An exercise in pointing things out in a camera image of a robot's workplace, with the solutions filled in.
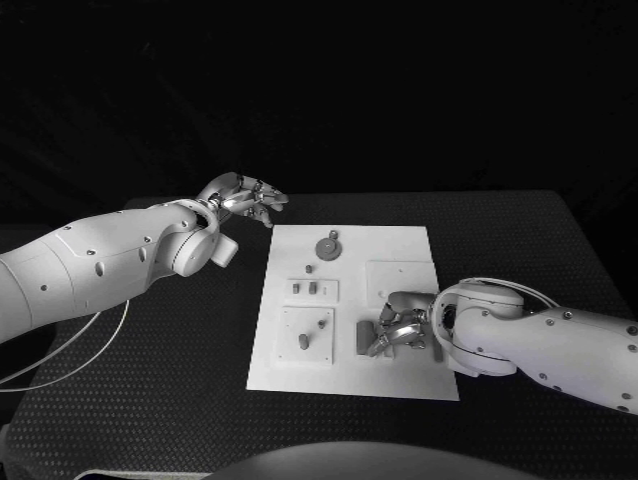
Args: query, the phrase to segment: white board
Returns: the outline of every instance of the white board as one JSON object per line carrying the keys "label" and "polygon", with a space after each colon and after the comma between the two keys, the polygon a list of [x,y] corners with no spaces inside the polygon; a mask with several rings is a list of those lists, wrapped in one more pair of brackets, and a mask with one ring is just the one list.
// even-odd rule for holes
{"label": "white board", "polygon": [[[339,233],[342,254],[336,260],[325,262],[316,257],[315,246],[318,241],[328,237],[331,230]],[[394,277],[394,280],[382,275],[380,278],[388,278],[388,286],[384,288],[394,289],[393,291],[414,290],[431,293],[439,291],[424,227],[274,226],[247,378],[248,390],[459,400],[453,372],[446,368],[444,363],[434,361],[430,327],[426,327],[424,350],[397,345],[391,359],[384,359],[382,356],[368,358],[356,355],[355,324],[361,320],[377,321],[384,305],[384,299],[380,300],[378,308],[371,308],[368,304],[369,262],[416,262],[420,264],[417,267],[414,267],[416,263],[407,266],[429,272],[421,278],[414,279],[416,269],[413,269],[413,275],[403,277],[403,283],[398,283],[398,277]],[[313,267],[312,274],[305,272],[306,265]],[[377,269],[387,270],[395,266],[395,264],[371,265],[371,270],[375,265]],[[316,304],[312,304],[306,296],[302,302],[293,302],[292,293],[289,294],[289,280],[338,281],[336,303],[326,304],[325,296],[318,298]],[[287,344],[279,345],[282,336],[279,332],[283,330],[283,325],[287,325],[283,321],[289,318],[284,307],[286,310],[316,307],[322,311],[333,312],[332,357],[319,356],[328,351],[328,347],[325,343],[313,345],[312,338],[309,349],[300,350],[294,330],[286,332]],[[326,360],[323,363],[279,361],[279,351],[286,350],[293,351],[292,355],[299,355],[300,359],[309,359],[310,357],[302,356],[302,353],[309,352],[313,346],[320,348],[316,351],[316,358],[332,358],[331,364]]]}

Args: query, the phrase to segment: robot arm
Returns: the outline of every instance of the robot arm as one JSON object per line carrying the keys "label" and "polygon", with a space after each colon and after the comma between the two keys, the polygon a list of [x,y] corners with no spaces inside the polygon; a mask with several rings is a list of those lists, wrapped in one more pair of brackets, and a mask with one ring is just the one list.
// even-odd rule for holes
{"label": "robot arm", "polygon": [[638,322],[564,307],[529,313],[512,289],[478,281],[439,296],[393,293],[382,325],[384,319],[398,323],[390,323],[371,353],[381,344],[411,341],[398,331],[431,325],[456,372],[504,376],[518,368],[542,386],[638,415]]}
{"label": "robot arm", "polygon": [[225,174],[196,201],[84,218],[2,254],[0,343],[48,323],[110,309],[158,279],[196,273],[208,260],[225,267],[237,243],[220,232],[224,215],[251,216],[273,226],[260,204],[282,210],[286,202],[267,184]]}

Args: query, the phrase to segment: table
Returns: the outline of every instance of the table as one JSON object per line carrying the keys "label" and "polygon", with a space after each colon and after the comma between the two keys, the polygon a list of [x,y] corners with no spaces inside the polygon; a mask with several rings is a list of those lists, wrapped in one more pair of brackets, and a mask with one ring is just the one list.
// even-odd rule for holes
{"label": "table", "polygon": [[[173,198],[139,198],[143,208]],[[277,224],[427,227],[440,287],[486,276],[561,305],[630,317],[567,206],[550,191],[290,195]],[[638,417],[518,373],[457,374],[460,402],[247,391],[271,232],[234,217],[227,269],[159,280],[134,299],[123,332],[77,375],[26,393],[8,436],[10,479],[88,469],[214,472],[270,450],[384,441],[470,455],[545,478],[638,478]],[[106,312],[35,382],[90,358],[121,307]],[[61,322],[58,346],[87,318]]]}

